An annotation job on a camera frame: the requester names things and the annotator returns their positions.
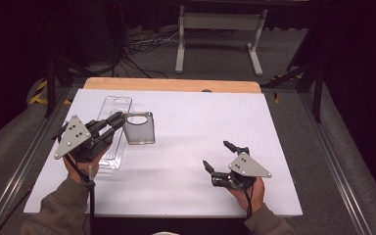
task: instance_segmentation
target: background table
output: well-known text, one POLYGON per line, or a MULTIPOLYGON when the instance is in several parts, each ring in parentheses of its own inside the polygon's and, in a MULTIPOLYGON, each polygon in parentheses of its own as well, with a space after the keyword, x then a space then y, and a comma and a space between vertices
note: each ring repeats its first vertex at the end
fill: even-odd
MULTIPOLYGON (((250 147, 251 156, 272 172, 265 180, 265 202, 278 215, 302 214, 264 95, 254 82, 90 78, 79 90, 67 119, 97 118, 106 96, 132 97, 135 111, 154 114, 157 142, 126 146, 119 170, 102 169, 96 178, 98 216, 244 217, 225 189, 212 187, 202 160, 228 172, 236 157, 222 141, 250 147), (132 83, 137 91, 125 90, 132 83), (141 91, 209 89, 210 92, 141 91), (109 87, 111 90, 89 88, 109 87), (255 93, 222 93, 217 89, 255 93)), ((40 200, 65 179, 63 161, 53 158, 56 143, 29 197, 24 212, 38 212, 40 200)))

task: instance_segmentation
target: gray carpet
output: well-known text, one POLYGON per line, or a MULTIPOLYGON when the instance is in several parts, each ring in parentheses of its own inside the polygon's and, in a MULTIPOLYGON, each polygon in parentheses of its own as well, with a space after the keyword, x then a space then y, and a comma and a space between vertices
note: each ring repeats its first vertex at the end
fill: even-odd
MULTIPOLYGON (((266 30, 258 45, 258 57, 264 75, 256 77, 249 55, 245 49, 248 32, 235 32, 230 37, 213 33, 193 32, 187 38, 184 73, 175 74, 177 44, 168 42, 150 53, 137 53, 129 56, 140 68, 161 71, 173 78, 253 80, 267 83, 274 75, 286 73, 291 58, 305 36, 305 30, 266 30)), ((94 65, 93 70, 104 65, 94 65)), ((117 66, 119 76, 145 77, 139 70, 117 66)), ((163 77, 159 73, 148 72, 152 77, 163 77)), ((76 88, 82 86, 78 79, 70 90, 70 97, 76 88)), ((263 90, 267 104, 284 150, 296 189, 300 198, 303 216, 288 218, 288 222, 298 234, 357 234, 346 205, 331 174, 322 145, 310 125, 311 116, 305 112, 300 94, 291 89, 276 89, 279 103, 273 98, 273 90, 263 90)), ((0 195, 7 181, 17 169, 24 153, 28 150, 40 123, 44 120, 46 107, 32 104, 0 131, 0 195)), ((45 133, 43 141, 35 152, 34 162, 12 203, 15 205, 33 185, 48 153, 54 143, 51 137, 62 125, 68 105, 62 105, 54 121, 45 133)), ((329 97, 327 89, 321 105, 322 127, 325 130, 334 152, 338 157, 359 206, 366 217, 372 234, 376 234, 376 183, 363 163, 355 144, 343 124, 339 113, 329 97)), ((27 215, 23 214, 24 202, 5 224, 0 234, 18 234, 27 215)))

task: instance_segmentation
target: sleeve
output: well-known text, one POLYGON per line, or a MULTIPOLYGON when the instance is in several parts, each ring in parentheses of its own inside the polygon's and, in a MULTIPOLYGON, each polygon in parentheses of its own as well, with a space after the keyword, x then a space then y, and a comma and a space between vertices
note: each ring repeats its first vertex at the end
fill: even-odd
POLYGON ((254 235, 295 234, 295 231, 286 220, 277 217, 266 204, 263 204, 244 223, 254 235))
POLYGON ((80 234, 77 230, 82 226, 88 195, 84 185, 68 177, 42 199, 40 212, 23 224, 21 234, 80 234))

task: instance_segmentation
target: transparent box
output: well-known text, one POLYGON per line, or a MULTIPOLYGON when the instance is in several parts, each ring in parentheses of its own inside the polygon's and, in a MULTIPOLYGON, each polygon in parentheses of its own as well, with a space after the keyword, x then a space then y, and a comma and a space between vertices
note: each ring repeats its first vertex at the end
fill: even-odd
MULTIPOLYGON (((131 98, 107 96, 105 102, 103 103, 100 114, 97 117, 97 120, 106 119, 117 112, 128 114, 131 112, 131 109, 131 98)), ((101 133, 104 133, 109 128, 110 126, 107 125, 106 128, 101 130, 101 133)), ((123 152, 126 145, 127 141, 123 133, 123 128, 120 128, 115 132, 113 143, 106 154, 100 160, 99 167, 107 169, 118 169, 120 167, 121 158, 123 157, 123 152)))

